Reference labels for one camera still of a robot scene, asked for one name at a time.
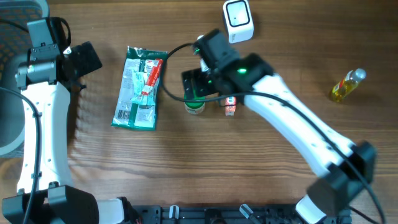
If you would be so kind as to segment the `yellow oil bottle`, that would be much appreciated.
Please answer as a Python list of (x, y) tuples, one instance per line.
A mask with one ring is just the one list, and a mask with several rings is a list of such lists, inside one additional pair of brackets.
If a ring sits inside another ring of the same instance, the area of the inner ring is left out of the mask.
[(334, 102), (341, 102), (366, 78), (366, 71), (362, 68), (352, 70), (338, 82), (329, 92), (329, 98)]

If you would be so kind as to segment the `red toothpaste tube pack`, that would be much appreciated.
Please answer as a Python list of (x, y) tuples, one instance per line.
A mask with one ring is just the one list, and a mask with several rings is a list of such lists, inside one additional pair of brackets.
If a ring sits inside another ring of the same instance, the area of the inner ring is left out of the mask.
[(146, 81), (146, 83), (145, 83), (145, 85), (144, 85), (144, 87), (143, 87), (143, 89), (141, 91), (142, 95), (149, 95), (150, 92), (154, 89), (155, 84), (157, 83), (157, 80), (158, 80), (159, 75), (160, 75), (160, 70), (161, 70), (162, 64), (164, 62), (164, 60), (161, 59), (161, 58), (157, 58), (157, 59), (152, 60), (152, 61), (153, 61), (153, 66), (152, 66), (152, 69), (149, 72), (148, 79), (147, 79), (147, 81)]

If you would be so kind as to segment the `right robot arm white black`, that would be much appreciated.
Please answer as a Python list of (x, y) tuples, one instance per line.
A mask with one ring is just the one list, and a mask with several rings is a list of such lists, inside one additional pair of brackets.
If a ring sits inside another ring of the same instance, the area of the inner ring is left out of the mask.
[(294, 209), (307, 223), (320, 223), (348, 208), (366, 190), (381, 222), (385, 215), (371, 188), (376, 150), (368, 142), (355, 144), (332, 130), (287, 87), (282, 77), (257, 54), (210, 63), (182, 73), (185, 101), (237, 97), (262, 116), (293, 145), (318, 176)]

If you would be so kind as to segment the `orange Kleenex tissue pack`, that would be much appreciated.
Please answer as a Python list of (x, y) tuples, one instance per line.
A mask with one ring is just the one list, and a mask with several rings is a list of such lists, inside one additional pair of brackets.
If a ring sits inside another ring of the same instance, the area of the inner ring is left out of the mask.
[(234, 96), (227, 97), (225, 99), (225, 115), (233, 116), (236, 111), (236, 98)]

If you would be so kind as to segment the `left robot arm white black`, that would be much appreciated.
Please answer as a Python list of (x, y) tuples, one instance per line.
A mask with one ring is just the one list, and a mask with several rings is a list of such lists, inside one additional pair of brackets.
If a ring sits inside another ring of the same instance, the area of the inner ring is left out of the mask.
[(16, 74), (24, 102), (24, 166), (17, 194), (4, 198), (10, 223), (137, 223), (125, 197), (97, 200), (73, 187), (68, 166), (67, 118), (71, 93), (65, 86), (102, 67), (90, 42), (68, 49), (57, 44), (31, 50)]

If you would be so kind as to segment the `green lid jar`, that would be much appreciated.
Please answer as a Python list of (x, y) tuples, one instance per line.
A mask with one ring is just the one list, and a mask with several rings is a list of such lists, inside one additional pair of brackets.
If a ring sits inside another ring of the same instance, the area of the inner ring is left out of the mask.
[[(196, 93), (194, 93), (193, 100), (204, 100), (205, 96), (197, 96)], [(201, 112), (204, 111), (205, 109), (205, 103), (185, 103), (185, 109), (187, 110), (188, 113), (190, 114), (200, 114)]]

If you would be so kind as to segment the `green 3M gloves package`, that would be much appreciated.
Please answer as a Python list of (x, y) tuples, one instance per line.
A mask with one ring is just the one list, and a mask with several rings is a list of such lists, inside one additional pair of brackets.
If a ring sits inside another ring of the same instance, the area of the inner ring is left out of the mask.
[(111, 122), (112, 126), (145, 131), (155, 130), (157, 92), (162, 74), (161, 70), (157, 83), (150, 94), (142, 95), (141, 91), (152, 69), (152, 60), (157, 58), (165, 60), (167, 52), (137, 47), (127, 48), (118, 101)]

